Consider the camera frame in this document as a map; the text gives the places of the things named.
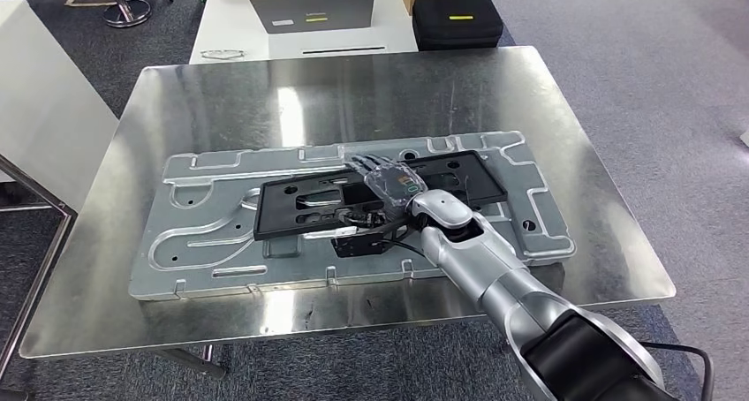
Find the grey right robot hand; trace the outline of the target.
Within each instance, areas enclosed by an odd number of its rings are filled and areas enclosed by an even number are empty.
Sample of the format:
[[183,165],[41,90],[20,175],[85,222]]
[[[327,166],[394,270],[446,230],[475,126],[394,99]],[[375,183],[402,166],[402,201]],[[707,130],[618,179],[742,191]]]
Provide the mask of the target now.
[[352,155],[345,164],[357,171],[382,201],[382,211],[389,221],[405,216],[412,199],[428,190],[424,180],[407,164],[388,157]]

